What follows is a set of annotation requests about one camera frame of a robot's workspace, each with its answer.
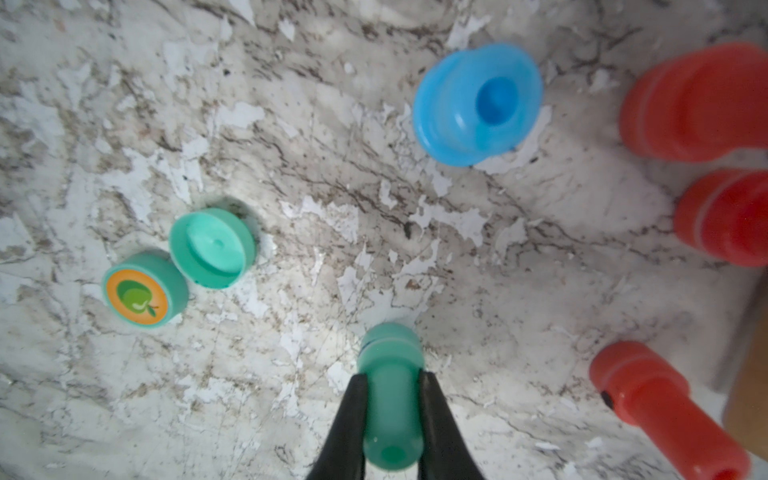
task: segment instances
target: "orange circle sticker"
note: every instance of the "orange circle sticker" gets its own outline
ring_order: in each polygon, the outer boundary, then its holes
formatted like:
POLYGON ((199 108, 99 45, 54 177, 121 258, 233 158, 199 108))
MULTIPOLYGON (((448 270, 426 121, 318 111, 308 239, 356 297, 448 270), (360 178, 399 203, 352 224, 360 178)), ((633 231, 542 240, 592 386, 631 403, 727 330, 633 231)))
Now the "orange circle sticker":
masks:
POLYGON ((168 313, 168 298, 160 285, 138 270, 118 270, 107 280, 109 303, 123 317, 141 325, 154 325, 168 313))

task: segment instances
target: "red cylinder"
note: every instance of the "red cylinder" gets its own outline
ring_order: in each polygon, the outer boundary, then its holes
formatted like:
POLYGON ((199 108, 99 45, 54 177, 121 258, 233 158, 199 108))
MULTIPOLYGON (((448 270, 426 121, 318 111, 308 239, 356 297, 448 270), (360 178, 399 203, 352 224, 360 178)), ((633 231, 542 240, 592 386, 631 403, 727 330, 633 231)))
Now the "red cylinder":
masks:
POLYGON ((624 144, 643 157, 691 162, 768 148, 767 75, 768 53, 743 42, 665 61, 624 100, 624 144))
POLYGON ((728 168, 699 179, 677 205, 674 230, 722 260, 768 265, 768 171, 728 168))
POLYGON ((688 398, 685 378, 642 343, 603 349, 589 376, 618 417, 640 426, 686 480, 749 475, 744 449, 688 398))

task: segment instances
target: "green cap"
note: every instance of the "green cap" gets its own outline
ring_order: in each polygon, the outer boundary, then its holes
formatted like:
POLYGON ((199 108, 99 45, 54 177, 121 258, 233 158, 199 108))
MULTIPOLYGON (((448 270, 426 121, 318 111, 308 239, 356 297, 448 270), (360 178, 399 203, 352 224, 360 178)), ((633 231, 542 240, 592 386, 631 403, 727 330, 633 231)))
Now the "green cap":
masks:
POLYGON ((226 210, 208 208, 184 215, 170 229, 170 257, 190 280, 227 288, 256 258, 256 242, 245 223, 226 210))
POLYGON ((363 453, 384 470, 408 468, 424 451, 418 396, 424 356, 419 337, 407 326, 381 323, 362 338, 357 367, 368 376, 363 453))
POLYGON ((152 253, 133 255, 107 270, 101 292, 120 318, 149 328, 164 325, 181 313, 189 299, 187 282, 179 270, 152 253))

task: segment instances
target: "white marble countertop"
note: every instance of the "white marble countertop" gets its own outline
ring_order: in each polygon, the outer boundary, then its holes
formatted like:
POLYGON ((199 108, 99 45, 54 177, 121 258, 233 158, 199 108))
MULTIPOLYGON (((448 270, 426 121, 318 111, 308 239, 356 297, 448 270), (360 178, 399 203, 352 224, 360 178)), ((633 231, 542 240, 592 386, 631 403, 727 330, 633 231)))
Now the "white marble countertop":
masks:
POLYGON ((704 172, 766 155, 645 161, 615 119, 643 70, 766 45, 766 18, 763 0, 4 0, 0 474, 303 478, 360 336, 401 319, 488 480, 676 478, 587 368, 641 340, 718 415, 708 385, 759 272, 682 246, 670 215, 704 172), (436 164, 416 87, 487 41, 540 64, 537 127, 516 154, 436 164), (260 225, 257 266, 160 329, 113 316, 104 271, 210 205, 260 225))

